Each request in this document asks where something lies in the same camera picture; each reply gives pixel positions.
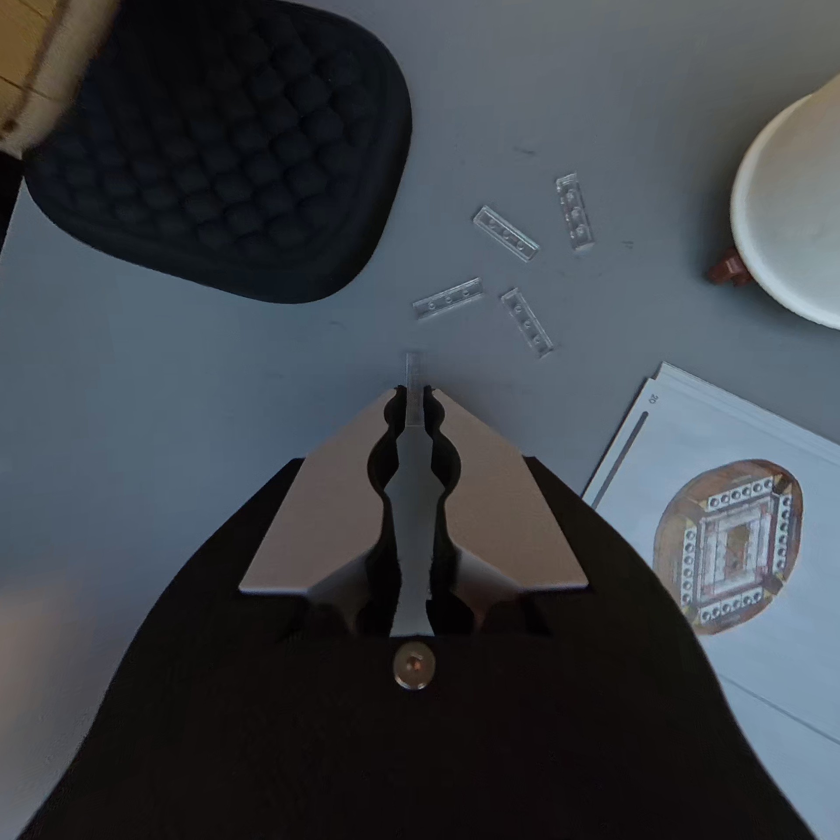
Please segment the brown lego piece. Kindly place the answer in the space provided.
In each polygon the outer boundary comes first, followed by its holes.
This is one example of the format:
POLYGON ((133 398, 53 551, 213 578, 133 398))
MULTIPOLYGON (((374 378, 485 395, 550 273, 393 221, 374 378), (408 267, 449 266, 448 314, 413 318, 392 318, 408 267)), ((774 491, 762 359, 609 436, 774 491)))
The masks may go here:
POLYGON ((709 268, 707 278, 716 286, 730 284, 734 287, 743 287, 753 282, 752 275, 735 248, 730 248, 714 266, 709 268))

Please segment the white paper cup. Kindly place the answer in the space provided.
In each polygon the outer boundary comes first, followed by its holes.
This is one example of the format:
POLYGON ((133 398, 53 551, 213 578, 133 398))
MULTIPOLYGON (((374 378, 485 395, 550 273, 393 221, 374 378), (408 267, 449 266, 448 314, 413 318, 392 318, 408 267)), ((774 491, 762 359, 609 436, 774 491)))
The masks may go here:
POLYGON ((797 316, 839 330, 839 76, 757 135, 730 198, 753 280, 797 316))

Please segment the black wrist rest pad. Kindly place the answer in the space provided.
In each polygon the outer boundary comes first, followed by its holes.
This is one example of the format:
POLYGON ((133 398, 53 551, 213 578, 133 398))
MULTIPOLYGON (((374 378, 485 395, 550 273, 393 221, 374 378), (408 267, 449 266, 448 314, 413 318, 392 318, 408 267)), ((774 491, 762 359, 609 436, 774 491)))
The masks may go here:
POLYGON ((294 305, 369 262, 412 131, 394 56, 345 17, 290 2, 121 2, 24 177, 83 244, 294 305))

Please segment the lego instruction booklet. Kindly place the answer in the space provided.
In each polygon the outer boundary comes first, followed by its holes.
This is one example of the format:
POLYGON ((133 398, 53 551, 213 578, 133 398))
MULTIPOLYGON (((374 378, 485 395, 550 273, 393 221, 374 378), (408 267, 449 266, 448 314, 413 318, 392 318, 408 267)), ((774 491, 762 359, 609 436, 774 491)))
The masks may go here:
POLYGON ((838 446, 662 363, 583 499, 671 594, 812 832, 838 838, 838 446))

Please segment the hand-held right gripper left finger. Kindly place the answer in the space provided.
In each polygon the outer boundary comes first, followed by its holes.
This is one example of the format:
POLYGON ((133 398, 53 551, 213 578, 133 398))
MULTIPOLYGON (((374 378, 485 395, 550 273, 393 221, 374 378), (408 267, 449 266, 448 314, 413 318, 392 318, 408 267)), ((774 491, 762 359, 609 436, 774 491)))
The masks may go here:
POLYGON ((392 503, 407 390, 387 390, 300 463, 238 589, 289 596, 387 636, 402 586, 392 503))

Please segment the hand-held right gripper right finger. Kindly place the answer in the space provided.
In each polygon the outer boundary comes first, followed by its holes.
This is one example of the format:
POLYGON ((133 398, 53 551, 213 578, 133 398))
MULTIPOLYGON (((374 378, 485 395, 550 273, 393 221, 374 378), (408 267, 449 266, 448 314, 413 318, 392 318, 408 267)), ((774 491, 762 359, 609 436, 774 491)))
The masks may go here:
POLYGON ((439 389, 423 392, 437 501, 427 616, 483 621, 497 604, 589 582, 514 444, 439 389))

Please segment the clear lego plate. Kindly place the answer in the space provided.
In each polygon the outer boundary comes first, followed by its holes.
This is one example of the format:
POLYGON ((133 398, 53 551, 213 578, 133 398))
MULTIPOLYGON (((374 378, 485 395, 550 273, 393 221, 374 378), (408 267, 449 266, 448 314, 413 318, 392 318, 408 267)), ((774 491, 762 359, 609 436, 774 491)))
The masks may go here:
POLYGON ((440 290, 433 295, 414 301, 412 304, 413 315, 417 321, 427 320, 468 305, 474 300, 481 299, 484 294, 483 280, 480 277, 475 277, 457 286, 440 290))
POLYGON ((519 288, 510 289, 499 300, 537 358, 542 359, 554 350, 551 338, 519 288))
POLYGON ((406 353, 406 427, 424 427, 424 357, 421 351, 406 353))
POLYGON ((540 251, 540 246, 535 241, 487 205, 476 213, 472 222, 522 261, 531 261, 540 251))
POLYGON ((555 189, 573 251, 580 253, 590 249, 595 242, 595 236, 578 175, 572 172, 558 178, 555 189))

